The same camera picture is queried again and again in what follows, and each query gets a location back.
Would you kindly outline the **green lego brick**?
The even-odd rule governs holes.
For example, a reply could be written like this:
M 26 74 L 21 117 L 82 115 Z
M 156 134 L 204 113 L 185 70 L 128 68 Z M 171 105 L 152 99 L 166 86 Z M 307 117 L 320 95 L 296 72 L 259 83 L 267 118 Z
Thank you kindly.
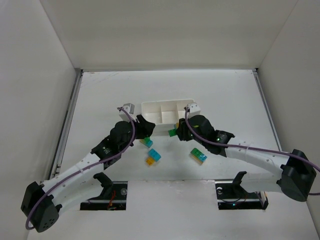
M 176 136 L 177 135 L 177 129 L 176 128 L 170 129 L 168 131 L 168 134 L 169 134 L 170 137 Z

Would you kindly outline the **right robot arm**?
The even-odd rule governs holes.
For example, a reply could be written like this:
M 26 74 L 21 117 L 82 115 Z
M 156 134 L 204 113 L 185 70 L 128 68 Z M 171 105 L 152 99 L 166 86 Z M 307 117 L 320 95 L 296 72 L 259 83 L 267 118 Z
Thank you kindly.
M 305 202 L 319 167 L 303 151 L 282 152 L 252 146 L 234 134 L 216 130 L 203 115 L 181 118 L 176 134 L 180 141 L 194 140 L 211 154 L 236 159 L 264 169 L 263 173 L 237 173 L 233 184 L 248 193 L 279 192 L 290 199 Z

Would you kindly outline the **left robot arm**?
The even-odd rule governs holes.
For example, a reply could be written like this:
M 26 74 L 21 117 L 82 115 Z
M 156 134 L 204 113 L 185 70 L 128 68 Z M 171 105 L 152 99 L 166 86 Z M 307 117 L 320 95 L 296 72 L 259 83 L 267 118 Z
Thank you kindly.
M 142 115 L 119 121 L 90 153 L 58 176 L 40 184 L 30 183 L 24 193 L 21 211 L 27 217 L 27 230 L 48 230 L 69 208 L 88 199 L 108 195 L 113 182 L 104 171 L 116 163 L 134 140 L 153 134 L 156 125 Z

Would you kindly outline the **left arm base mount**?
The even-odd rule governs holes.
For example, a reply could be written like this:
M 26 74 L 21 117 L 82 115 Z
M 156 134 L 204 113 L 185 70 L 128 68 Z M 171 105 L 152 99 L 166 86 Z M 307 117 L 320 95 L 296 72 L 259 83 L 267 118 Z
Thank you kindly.
M 100 182 L 102 190 L 80 204 L 80 211 L 125 211 L 127 208 L 128 182 L 112 181 L 104 173 L 93 176 Z

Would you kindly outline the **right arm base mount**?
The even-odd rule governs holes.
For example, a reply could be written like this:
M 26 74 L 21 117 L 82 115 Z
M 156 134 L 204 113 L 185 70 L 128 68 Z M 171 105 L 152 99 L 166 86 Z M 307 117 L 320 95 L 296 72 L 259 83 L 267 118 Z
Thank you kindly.
M 269 201 L 263 191 L 247 192 L 240 183 L 246 174 L 240 171 L 233 180 L 215 182 L 219 210 L 266 210 Z

